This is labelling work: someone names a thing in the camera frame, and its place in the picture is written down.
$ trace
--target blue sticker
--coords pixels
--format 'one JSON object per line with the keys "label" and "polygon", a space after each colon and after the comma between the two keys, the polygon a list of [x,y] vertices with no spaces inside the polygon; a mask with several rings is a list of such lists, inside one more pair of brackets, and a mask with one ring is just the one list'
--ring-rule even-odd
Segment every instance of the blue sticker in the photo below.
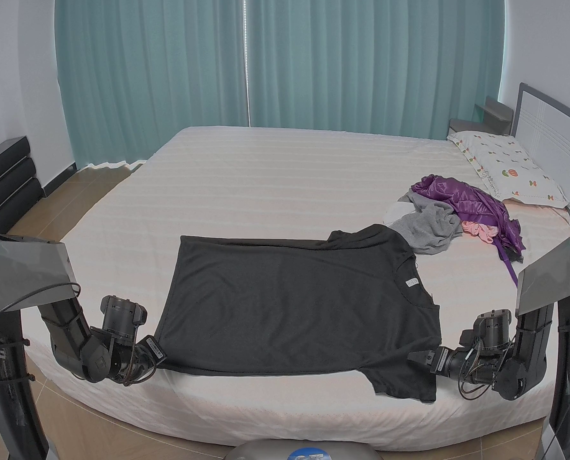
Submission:
{"label": "blue sticker", "polygon": [[322,449],[301,448],[289,455],[287,460],[332,460],[332,457]]}

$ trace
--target black padded headboard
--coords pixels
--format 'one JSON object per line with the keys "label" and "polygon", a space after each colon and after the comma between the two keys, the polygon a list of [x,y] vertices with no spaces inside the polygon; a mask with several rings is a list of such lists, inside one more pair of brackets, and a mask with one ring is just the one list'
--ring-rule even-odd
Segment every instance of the black padded headboard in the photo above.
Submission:
{"label": "black padded headboard", "polygon": [[26,137],[0,144],[0,234],[7,233],[44,194]]}

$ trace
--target black t-shirt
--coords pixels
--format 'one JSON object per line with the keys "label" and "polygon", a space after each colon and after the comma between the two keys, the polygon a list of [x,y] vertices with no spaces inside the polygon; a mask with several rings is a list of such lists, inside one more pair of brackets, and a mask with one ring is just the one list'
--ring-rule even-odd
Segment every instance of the black t-shirt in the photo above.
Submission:
{"label": "black t-shirt", "polygon": [[439,346],[438,306],[383,225],[327,241],[183,236],[156,337],[174,371],[359,370],[377,393],[436,399],[434,375],[406,357]]}

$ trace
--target teal curtain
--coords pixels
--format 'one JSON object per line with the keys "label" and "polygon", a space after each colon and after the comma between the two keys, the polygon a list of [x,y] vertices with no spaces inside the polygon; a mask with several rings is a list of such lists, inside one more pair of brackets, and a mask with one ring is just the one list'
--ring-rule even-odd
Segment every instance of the teal curtain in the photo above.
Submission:
{"label": "teal curtain", "polygon": [[149,158],[184,127],[248,125],[242,0],[56,0],[77,165]]}
{"label": "teal curtain", "polygon": [[246,0],[250,123],[444,139],[496,97],[504,0]]}

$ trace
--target bed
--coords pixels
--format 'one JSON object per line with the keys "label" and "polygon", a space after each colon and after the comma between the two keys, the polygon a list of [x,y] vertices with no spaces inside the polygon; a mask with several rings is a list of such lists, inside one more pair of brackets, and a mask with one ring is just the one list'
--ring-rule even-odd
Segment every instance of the bed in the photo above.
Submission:
{"label": "bed", "polygon": [[[540,160],[546,132],[535,101],[552,107],[532,93],[520,95],[522,143],[531,139],[529,148],[538,150],[534,158],[566,190],[567,178]],[[562,134],[569,136],[569,131]],[[388,206],[429,173],[484,189],[465,157],[447,141],[190,127],[108,193],[63,242],[82,284],[80,300],[88,321],[101,324],[100,300],[114,294],[147,308],[149,317],[140,329],[144,335],[155,331],[161,316],[181,234],[325,239],[334,229],[353,232],[381,223]],[[516,271],[570,236],[566,211],[505,204],[511,217],[519,219],[527,247],[524,264],[514,263]],[[449,347],[458,345],[460,332],[470,328],[477,314],[514,309],[517,291],[496,248],[476,237],[464,234],[445,252],[418,256],[418,269],[441,306],[443,343]],[[225,445],[267,437],[361,441],[389,450],[458,443],[545,416],[557,361],[553,332],[543,381],[513,402],[492,391],[466,402],[456,383],[442,377],[434,404],[394,399],[375,395],[356,371],[198,377],[159,370],[141,385],[121,387],[110,381],[83,383],[59,367],[36,309],[23,311],[23,326],[32,341],[29,356],[75,399],[150,431]]]}

